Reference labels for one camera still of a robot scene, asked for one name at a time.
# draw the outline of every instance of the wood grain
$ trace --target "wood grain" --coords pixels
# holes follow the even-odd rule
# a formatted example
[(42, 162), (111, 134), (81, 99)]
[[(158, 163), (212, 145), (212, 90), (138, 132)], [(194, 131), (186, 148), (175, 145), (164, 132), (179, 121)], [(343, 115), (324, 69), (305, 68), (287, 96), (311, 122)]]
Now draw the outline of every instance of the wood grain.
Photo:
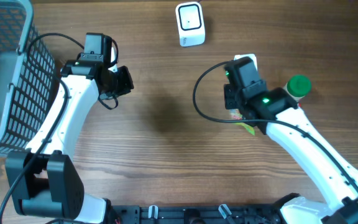
[[(193, 108), (196, 79), (235, 54), (255, 53), (270, 88), (295, 74), (311, 78), (302, 101), (321, 134), (358, 168), (358, 2), (203, 1), (206, 42), (182, 48), (178, 2), (36, 4), (41, 33), (84, 42), (102, 32), (119, 44), (119, 65), (135, 90), (114, 111), (96, 103), (76, 145), (74, 163), (86, 191), (115, 205), (273, 202), (290, 192), (322, 200), (299, 165), (268, 137), (212, 123)], [(57, 60), (75, 58), (75, 44), (45, 39)], [(221, 69), (200, 85), (198, 102), (228, 118)], [(7, 190), (0, 159), (0, 203)], [(12, 204), (5, 223), (45, 223), (20, 217)]]

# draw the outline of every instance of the wooden table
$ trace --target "wooden table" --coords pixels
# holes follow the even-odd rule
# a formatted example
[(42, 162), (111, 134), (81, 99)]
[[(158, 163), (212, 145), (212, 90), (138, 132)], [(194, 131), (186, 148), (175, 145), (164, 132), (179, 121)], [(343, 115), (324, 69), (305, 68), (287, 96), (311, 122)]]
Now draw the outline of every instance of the wooden table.
[[(274, 202), (298, 192), (322, 200), (299, 165), (267, 136), (200, 117), (191, 93), (210, 66), (255, 53), (269, 88), (295, 74), (313, 83), (302, 107), (322, 135), (358, 168), (358, 2), (208, 1), (206, 41), (183, 48), (177, 1), (35, 4), (41, 33), (61, 32), (84, 42), (102, 32), (119, 45), (135, 90), (114, 111), (96, 103), (76, 145), (74, 164), (88, 193), (114, 205), (201, 205)], [(45, 39), (57, 60), (80, 49)], [(200, 85), (198, 102), (228, 118), (221, 68)], [(0, 203), (8, 189), (0, 159)], [(4, 223), (45, 223), (21, 217), (9, 202)]]

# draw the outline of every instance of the plastic basket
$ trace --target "plastic basket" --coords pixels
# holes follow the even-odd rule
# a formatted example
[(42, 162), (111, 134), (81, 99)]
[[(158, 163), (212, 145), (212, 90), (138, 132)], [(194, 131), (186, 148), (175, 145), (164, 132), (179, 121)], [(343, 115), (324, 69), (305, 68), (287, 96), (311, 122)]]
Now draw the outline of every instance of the plastic basket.
[(30, 1), (0, 0), (0, 156), (22, 151), (41, 127), (52, 103), (55, 61), (42, 41), (23, 52), (39, 33)]

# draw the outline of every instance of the bottle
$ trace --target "bottle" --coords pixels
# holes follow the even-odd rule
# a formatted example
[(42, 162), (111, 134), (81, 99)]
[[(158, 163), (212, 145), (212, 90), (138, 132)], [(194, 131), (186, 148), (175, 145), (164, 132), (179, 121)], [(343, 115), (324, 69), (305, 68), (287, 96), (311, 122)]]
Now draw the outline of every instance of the bottle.
[(285, 84), (283, 89), (287, 91), (296, 102), (299, 102), (310, 92), (311, 82), (309, 78), (304, 75), (295, 75)]

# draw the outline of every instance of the green bottle cap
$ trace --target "green bottle cap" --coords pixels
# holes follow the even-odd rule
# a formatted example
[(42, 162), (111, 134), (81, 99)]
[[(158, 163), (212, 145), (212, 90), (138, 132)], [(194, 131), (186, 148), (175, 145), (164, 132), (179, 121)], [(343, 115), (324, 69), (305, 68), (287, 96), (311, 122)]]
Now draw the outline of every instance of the green bottle cap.
[(287, 83), (288, 92), (295, 97), (306, 96), (311, 90), (311, 82), (304, 75), (295, 75)]

